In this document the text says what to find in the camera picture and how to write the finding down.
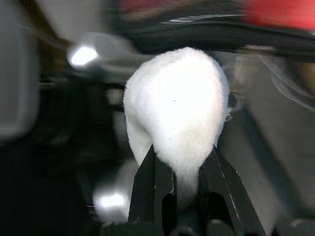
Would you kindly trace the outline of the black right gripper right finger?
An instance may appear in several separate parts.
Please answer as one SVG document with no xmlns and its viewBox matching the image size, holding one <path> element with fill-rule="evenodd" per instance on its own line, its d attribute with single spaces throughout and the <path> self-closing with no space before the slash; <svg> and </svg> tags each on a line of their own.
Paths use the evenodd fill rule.
<svg viewBox="0 0 315 236">
<path fill-rule="evenodd" d="M 199 170 L 199 222 L 204 236 L 266 236 L 239 174 L 216 147 Z"/>
</svg>

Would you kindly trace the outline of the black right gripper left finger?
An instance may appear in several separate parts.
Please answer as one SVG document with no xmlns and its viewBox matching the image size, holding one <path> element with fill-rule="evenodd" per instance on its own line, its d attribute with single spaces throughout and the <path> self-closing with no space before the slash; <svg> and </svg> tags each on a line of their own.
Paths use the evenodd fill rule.
<svg viewBox="0 0 315 236">
<path fill-rule="evenodd" d="M 176 226 L 175 176 L 150 147 L 133 182 L 129 222 L 150 222 L 159 229 Z"/>
</svg>

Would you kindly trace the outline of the white fluffy cleaning sponge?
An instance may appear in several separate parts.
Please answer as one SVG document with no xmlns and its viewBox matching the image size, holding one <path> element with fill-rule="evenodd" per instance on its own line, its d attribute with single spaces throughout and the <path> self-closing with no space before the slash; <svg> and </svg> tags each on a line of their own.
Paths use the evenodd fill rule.
<svg viewBox="0 0 315 236">
<path fill-rule="evenodd" d="M 199 169 L 228 114 L 228 79 L 206 52 L 184 47 L 143 63 L 128 79 L 123 104 L 133 156 L 153 149 L 176 176 L 177 210 L 196 202 Z"/>
</svg>

